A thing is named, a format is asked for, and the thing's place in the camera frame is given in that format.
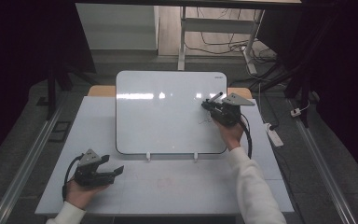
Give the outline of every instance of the white sleeve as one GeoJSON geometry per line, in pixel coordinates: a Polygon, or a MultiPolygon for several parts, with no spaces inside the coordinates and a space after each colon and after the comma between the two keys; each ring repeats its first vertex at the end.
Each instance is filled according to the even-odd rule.
{"type": "Polygon", "coordinates": [[[227,160],[236,178],[237,200],[245,223],[286,223],[257,162],[249,159],[244,148],[232,149],[227,160]]]}
{"type": "Polygon", "coordinates": [[[49,219],[47,224],[79,224],[85,214],[86,211],[64,202],[60,213],[49,219]]]}

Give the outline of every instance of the person's arm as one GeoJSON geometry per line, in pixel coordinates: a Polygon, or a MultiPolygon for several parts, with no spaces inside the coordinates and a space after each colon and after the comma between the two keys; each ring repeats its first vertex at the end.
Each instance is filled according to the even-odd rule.
{"type": "Polygon", "coordinates": [[[250,160],[241,147],[241,126],[215,123],[229,150],[227,160],[236,178],[237,201],[245,223],[286,223],[257,162],[250,160]]]}
{"type": "Polygon", "coordinates": [[[98,192],[109,187],[84,188],[79,186],[75,180],[70,180],[67,184],[66,201],[60,213],[48,220],[47,224],[79,224],[86,214],[86,206],[98,192]]]}

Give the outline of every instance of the white wall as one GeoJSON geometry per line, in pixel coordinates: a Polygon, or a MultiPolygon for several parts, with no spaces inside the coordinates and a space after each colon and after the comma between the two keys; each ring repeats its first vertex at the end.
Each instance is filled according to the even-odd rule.
{"type": "Polygon", "coordinates": [[[158,9],[153,6],[76,4],[76,8],[90,49],[158,48],[158,9]]]}

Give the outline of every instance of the hand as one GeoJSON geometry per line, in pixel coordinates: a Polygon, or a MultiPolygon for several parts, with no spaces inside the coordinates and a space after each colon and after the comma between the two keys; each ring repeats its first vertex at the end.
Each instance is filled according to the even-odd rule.
{"type": "Polygon", "coordinates": [[[241,146],[240,140],[243,134],[243,128],[240,126],[239,123],[232,127],[226,127],[216,120],[213,120],[213,122],[219,128],[220,135],[222,136],[223,141],[225,142],[226,147],[229,151],[241,146]]]}
{"type": "Polygon", "coordinates": [[[95,194],[107,189],[110,185],[100,186],[96,188],[81,187],[72,178],[66,187],[66,201],[71,205],[85,210],[87,204],[91,201],[95,194]]]}

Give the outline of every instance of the white table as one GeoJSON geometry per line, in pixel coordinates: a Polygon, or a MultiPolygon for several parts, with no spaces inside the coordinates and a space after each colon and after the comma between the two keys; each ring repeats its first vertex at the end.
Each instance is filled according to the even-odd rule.
{"type": "MultiPolygon", "coordinates": [[[[97,154],[110,155],[99,172],[113,171],[124,165],[115,184],[97,195],[87,210],[95,216],[210,216],[237,215],[235,183],[226,160],[220,155],[190,158],[124,156],[116,151],[114,97],[85,97],[68,135],[62,154],[51,175],[35,213],[55,216],[62,208],[62,183],[69,163],[92,148],[97,154]]],[[[254,143],[253,159],[283,212],[293,212],[277,162],[256,106],[242,107],[254,143]]]]}

